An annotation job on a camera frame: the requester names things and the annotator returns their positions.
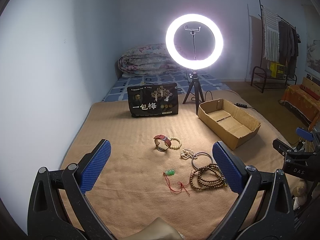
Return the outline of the orange covered furniture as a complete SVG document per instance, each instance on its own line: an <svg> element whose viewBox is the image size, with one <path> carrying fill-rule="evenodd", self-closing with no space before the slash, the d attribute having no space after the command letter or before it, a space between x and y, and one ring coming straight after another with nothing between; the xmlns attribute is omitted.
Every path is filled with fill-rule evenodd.
<svg viewBox="0 0 320 240"><path fill-rule="evenodd" d="M308 74L300 85L290 85L285 89L280 103L297 110L311 131L319 122L319 80Z"/></svg>

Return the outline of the black clothes rack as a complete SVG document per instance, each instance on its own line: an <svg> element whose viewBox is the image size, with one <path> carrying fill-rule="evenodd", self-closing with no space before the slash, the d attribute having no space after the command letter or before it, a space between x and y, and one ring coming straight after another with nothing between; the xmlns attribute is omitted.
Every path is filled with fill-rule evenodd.
<svg viewBox="0 0 320 240"><path fill-rule="evenodd" d="M263 93L297 83L296 63L300 36L296 26L259 1L261 19L261 57L253 67L250 85Z"/></svg>

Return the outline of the yellow box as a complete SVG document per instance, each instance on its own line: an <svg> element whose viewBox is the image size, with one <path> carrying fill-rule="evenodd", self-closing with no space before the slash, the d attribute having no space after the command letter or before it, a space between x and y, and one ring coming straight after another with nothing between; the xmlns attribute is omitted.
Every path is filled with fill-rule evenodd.
<svg viewBox="0 0 320 240"><path fill-rule="evenodd" d="M271 77L276 79L282 79L285 75L286 67L277 62L270 62L269 70L271 71Z"/></svg>

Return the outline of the cardboard box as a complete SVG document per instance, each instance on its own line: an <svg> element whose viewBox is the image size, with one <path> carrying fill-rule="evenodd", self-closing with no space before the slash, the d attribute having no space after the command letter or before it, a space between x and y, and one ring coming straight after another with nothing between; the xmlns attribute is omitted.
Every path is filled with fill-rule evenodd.
<svg viewBox="0 0 320 240"><path fill-rule="evenodd" d="M197 115L231 150L255 137L261 127L256 118L225 99L201 103Z"/></svg>

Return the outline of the dark hanging clothes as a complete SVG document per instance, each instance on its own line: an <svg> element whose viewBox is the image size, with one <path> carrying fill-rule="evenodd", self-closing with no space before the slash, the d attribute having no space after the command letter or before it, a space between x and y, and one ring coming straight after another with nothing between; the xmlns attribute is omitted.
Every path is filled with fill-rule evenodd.
<svg viewBox="0 0 320 240"><path fill-rule="evenodd" d="M296 29L281 20L279 22L279 63L296 68L299 37Z"/></svg>

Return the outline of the white knitted garment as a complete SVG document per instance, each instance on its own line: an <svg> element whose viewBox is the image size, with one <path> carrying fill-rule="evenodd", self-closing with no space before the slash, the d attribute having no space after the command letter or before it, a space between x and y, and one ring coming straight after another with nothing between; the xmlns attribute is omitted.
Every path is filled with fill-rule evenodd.
<svg viewBox="0 0 320 240"><path fill-rule="evenodd" d="M264 55L272 62L279 60L279 21L278 15L267 7L262 7L262 22L264 29Z"/></svg>

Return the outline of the black tripod stand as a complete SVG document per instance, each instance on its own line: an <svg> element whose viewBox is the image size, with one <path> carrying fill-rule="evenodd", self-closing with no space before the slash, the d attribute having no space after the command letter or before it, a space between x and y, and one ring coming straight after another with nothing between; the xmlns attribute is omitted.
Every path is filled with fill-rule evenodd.
<svg viewBox="0 0 320 240"><path fill-rule="evenodd" d="M200 84L199 76L196 71L193 71L191 75L191 83L189 83L189 87L184 97L183 104L186 103L192 90L194 91L193 95L195 98L195 110L196 114L198 114L200 103L204 102L204 95Z"/></svg>

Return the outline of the black snack bag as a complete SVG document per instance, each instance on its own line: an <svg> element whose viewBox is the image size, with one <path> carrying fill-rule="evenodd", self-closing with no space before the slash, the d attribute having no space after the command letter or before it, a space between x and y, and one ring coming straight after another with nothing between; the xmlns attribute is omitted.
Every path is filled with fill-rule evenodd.
<svg viewBox="0 0 320 240"><path fill-rule="evenodd" d="M176 83L128 87L127 96L129 110L134 118L178 114Z"/></svg>

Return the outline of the black phone holder clip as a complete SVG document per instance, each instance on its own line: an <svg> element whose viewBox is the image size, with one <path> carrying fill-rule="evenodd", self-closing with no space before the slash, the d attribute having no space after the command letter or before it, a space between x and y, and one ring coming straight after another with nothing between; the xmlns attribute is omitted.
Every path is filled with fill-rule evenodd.
<svg viewBox="0 0 320 240"><path fill-rule="evenodd" d="M201 27L189 28L187 25L184 26L185 31L188 31L191 35L195 35L197 32L200 32Z"/></svg>

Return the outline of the folded floral quilt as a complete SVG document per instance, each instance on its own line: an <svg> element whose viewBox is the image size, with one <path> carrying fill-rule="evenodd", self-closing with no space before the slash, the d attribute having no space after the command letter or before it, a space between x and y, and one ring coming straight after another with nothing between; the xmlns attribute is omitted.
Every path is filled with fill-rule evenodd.
<svg viewBox="0 0 320 240"><path fill-rule="evenodd" d="M167 74L181 70L163 43L137 46L127 50L118 60L118 68L125 76Z"/></svg>

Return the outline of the wall picture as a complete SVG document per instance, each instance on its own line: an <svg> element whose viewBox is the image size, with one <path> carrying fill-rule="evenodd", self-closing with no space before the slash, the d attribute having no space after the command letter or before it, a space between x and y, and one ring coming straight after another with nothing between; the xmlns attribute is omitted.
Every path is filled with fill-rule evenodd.
<svg viewBox="0 0 320 240"><path fill-rule="evenodd" d="M313 5L303 5L306 20L306 71L319 77L319 13Z"/></svg>

